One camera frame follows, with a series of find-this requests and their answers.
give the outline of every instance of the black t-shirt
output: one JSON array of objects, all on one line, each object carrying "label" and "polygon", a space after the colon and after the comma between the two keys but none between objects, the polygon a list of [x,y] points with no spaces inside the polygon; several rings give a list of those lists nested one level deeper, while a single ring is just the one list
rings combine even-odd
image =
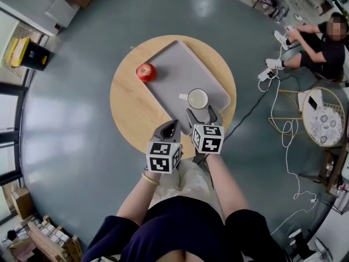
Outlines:
[{"label": "black t-shirt", "polygon": [[121,254],[120,261],[155,262],[174,250],[205,262],[242,262],[241,252],[254,261],[286,261],[259,213],[234,212],[224,225],[207,203],[176,196],[149,209],[140,227],[126,218],[106,217],[82,262],[116,254]]},{"label": "black t-shirt", "polygon": [[345,60],[345,49],[343,41],[333,41],[327,36],[327,22],[318,25],[321,37],[321,52],[327,61],[327,69],[331,69],[335,75],[340,74]]}]

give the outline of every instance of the black hair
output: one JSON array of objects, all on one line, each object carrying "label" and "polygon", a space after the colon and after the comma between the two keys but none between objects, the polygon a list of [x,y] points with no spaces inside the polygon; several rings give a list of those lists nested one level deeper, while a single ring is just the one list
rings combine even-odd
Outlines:
[{"label": "black hair", "polygon": [[348,33],[349,25],[348,25],[348,21],[345,18],[345,16],[343,16],[341,13],[334,12],[331,14],[331,18],[333,18],[333,20],[335,20],[335,22],[344,23],[346,25],[346,33]]}]

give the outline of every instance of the tray rim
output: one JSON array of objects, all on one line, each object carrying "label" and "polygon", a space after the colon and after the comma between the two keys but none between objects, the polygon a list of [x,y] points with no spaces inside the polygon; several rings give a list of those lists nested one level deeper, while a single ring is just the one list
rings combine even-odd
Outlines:
[{"label": "tray rim", "polygon": [[[156,53],[152,54],[149,58],[147,58],[147,60],[145,60],[145,61],[143,61],[141,64],[139,64],[139,65],[137,66],[137,68],[135,69],[135,75],[136,75],[136,77],[138,78],[138,76],[137,76],[137,69],[138,69],[138,67],[139,67],[140,65],[143,65],[143,64],[145,64],[145,63],[148,63],[148,61],[149,61],[150,59],[152,59],[152,58],[155,57],[156,55],[160,54],[162,51],[164,51],[165,49],[167,49],[169,46],[173,45],[174,43],[179,43],[182,47],[184,47],[184,49],[187,50],[187,52],[188,52],[189,54],[191,54],[191,55],[194,57],[194,59],[195,59],[196,62],[198,62],[199,64],[202,64],[202,66],[203,66],[203,68],[206,70],[206,72],[208,72],[208,74],[211,75],[211,78],[213,78],[213,80],[222,88],[222,90],[223,90],[223,91],[225,92],[225,94],[228,96],[228,98],[229,98],[228,103],[219,111],[219,112],[221,113],[225,108],[227,108],[227,107],[231,104],[231,98],[230,98],[229,94],[228,94],[228,93],[226,92],[226,90],[222,87],[222,85],[221,85],[220,82],[216,79],[216,77],[211,73],[211,71],[206,67],[206,65],[196,56],[196,54],[195,54],[195,53],[185,44],[185,42],[182,41],[182,40],[175,39],[175,40],[169,42],[169,43],[168,43],[167,45],[165,45],[163,48],[161,48],[161,49],[158,50]],[[144,87],[146,88],[146,90],[150,93],[150,95],[153,97],[153,99],[158,103],[158,105],[161,107],[161,109],[164,111],[164,113],[165,113],[171,120],[174,119],[173,117],[171,117],[171,116],[169,115],[169,113],[165,110],[165,108],[159,103],[159,101],[156,99],[156,97],[154,96],[154,94],[153,94],[153,93],[149,90],[149,88],[147,87],[146,83],[143,82],[143,81],[141,81],[139,78],[138,78],[138,80],[144,85]],[[185,135],[185,136],[190,136],[190,135],[191,135],[191,134],[186,135],[186,134],[182,131],[182,129],[180,130],[180,132],[181,132],[183,135]]]}]

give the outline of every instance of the black window frame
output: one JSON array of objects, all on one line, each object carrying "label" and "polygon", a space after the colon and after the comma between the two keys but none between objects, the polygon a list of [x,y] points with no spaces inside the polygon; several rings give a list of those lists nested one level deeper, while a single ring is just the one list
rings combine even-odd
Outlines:
[{"label": "black window frame", "polygon": [[0,133],[0,148],[14,147],[15,170],[0,175],[0,186],[19,180],[22,177],[20,159],[20,128],[24,98],[28,88],[0,82],[0,94],[17,96],[14,129]]}]

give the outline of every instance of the gold bracelet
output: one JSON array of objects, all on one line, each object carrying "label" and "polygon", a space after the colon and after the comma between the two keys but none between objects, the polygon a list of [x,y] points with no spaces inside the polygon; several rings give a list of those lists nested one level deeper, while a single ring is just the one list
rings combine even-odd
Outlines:
[{"label": "gold bracelet", "polygon": [[150,182],[151,184],[158,186],[160,184],[160,182],[158,181],[153,181],[150,177],[148,177],[145,173],[142,173],[142,177],[144,177],[148,182]]}]

